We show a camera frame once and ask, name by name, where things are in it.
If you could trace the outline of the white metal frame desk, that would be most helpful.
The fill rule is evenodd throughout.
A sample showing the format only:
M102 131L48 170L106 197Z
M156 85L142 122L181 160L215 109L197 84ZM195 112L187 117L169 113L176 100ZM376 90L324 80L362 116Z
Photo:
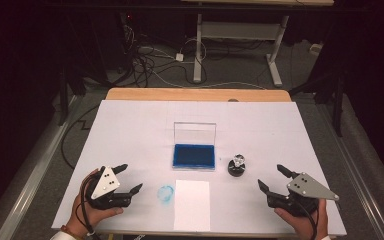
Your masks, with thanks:
M183 2L194 3L197 7L209 7L211 4L220 4L222 7L281 7L291 9L295 6L331 7L334 0L182 0ZM271 79L275 87L283 85L279 71L276 66L276 57L286 31L289 14L282 14L279 23L239 23L232 20L228 21L204 21L202 14L197 14L194 75L193 81L201 83L204 76L203 60L207 53L207 48L202 42L203 38L209 39L236 39L236 40L270 40L274 42L273 50L266 55L266 62L271 74Z

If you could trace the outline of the grey metal floor rail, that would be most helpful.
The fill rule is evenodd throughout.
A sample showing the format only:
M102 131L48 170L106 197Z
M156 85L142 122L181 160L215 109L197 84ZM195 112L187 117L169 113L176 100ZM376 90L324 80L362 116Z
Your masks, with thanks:
M81 96L69 98L68 114L59 123L57 111L0 199L0 240L11 240L28 212L56 149L81 105Z
M328 135L338 154L338 169L326 169L328 181L341 196L340 213L348 235L347 240L384 240L384 167L370 148L365 135L336 133L329 108L317 106Z

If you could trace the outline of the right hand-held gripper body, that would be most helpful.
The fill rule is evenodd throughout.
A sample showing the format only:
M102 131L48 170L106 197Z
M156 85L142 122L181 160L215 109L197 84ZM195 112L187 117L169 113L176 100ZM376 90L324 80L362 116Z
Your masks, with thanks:
M307 173L283 172L292 181L287 184L287 196L271 192L266 188L267 204L281 208L294 217L306 217L319 207L319 199L338 201L339 196Z

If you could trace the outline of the black round stamp cap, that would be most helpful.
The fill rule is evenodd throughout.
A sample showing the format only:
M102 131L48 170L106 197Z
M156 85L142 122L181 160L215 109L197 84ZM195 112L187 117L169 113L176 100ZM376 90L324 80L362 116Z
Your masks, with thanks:
M244 164L241 164L239 166L236 166L234 161L231 160L228 164L228 173L231 175L231 176L234 176L234 177L240 177L244 174L245 172L245 169L246 169L246 166Z

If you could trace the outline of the person's right hand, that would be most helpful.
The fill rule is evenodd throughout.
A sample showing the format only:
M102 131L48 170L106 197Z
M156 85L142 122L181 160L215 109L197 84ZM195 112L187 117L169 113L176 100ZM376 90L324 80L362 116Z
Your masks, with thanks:
M319 207L309 220L307 217L294 217L286 210L275 208L274 212L288 223L300 240L328 240L328 215L326 200L319 200Z

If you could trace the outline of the white board table cover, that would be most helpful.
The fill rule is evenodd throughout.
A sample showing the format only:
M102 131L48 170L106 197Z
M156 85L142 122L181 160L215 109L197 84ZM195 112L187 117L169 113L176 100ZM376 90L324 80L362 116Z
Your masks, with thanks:
M175 122L216 124L215 169L175 170L172 167ZM228 173L236 154L245 157L240 177ZM120 189L143 184L124 213L102 221L100 232L201 236L275 237L293 233L267 205L260 179L270 190L286 193L281 164L326 180L298 107L293 102L184 102L105 100L72 174L52 226L69 218L72 201L84 177L101 166L128 164L119 174ZM210 184L210 230L174 229L175 194L169 204L157 198L161 186L174 189L177 180Z

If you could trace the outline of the blue ink pad with clear lid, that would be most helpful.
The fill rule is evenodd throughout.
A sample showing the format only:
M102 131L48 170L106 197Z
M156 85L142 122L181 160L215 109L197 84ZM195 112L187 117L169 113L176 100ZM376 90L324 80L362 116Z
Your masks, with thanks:
M216 124L203 122L174 123L175 169L215 169Z

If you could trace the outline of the black device with red light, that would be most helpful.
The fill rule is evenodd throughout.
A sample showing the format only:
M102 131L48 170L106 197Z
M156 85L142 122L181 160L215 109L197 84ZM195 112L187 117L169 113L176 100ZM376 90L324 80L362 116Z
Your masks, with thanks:
M119 30L123 45L123 67L131 69L136 48L136 36L128 13L119 14Z

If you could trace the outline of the black metal stand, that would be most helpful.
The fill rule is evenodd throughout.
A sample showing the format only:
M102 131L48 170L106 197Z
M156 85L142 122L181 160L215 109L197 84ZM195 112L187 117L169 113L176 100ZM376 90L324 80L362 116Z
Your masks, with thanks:
M301 92L313 93L316 104L332 104L332 127L338 137L342 136L341 116L344 94L344 81L341 76L327 74L308 80L288 91L290 96Z
M59 71L59 99L60 99L60 119L59 125L62 126L67 119L69 112L68 84L66 80L65 66L62 65Z

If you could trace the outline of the wooden table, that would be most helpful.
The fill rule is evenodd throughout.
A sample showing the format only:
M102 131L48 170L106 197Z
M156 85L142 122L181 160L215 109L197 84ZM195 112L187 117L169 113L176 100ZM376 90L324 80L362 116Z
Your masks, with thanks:
M290 102L284 90L112 88L106 100Z

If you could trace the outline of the white paper sheet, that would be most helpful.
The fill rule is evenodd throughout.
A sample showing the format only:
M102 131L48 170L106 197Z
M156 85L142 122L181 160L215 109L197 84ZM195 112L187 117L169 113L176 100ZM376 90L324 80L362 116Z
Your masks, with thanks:
M210 184L207 181L177 180L174 229L188 232L210 230Z

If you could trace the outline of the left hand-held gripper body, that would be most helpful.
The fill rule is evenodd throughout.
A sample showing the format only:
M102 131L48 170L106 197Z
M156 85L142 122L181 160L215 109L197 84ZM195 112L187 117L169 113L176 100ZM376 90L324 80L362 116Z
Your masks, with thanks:
M91 176L85 189L86 201L94 209L107 210L114 207L125 208L131 203L132 197L128 193L116 193L120 186L117 174L112 171L113 167L102 166Z

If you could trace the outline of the blue ink stain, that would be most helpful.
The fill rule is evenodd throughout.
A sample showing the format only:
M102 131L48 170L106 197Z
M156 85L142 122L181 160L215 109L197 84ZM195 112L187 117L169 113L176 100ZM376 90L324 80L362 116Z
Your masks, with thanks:
M169 204L173 199L175 189L173 186L164 185L161 186L157 191L157 198L162 204Z

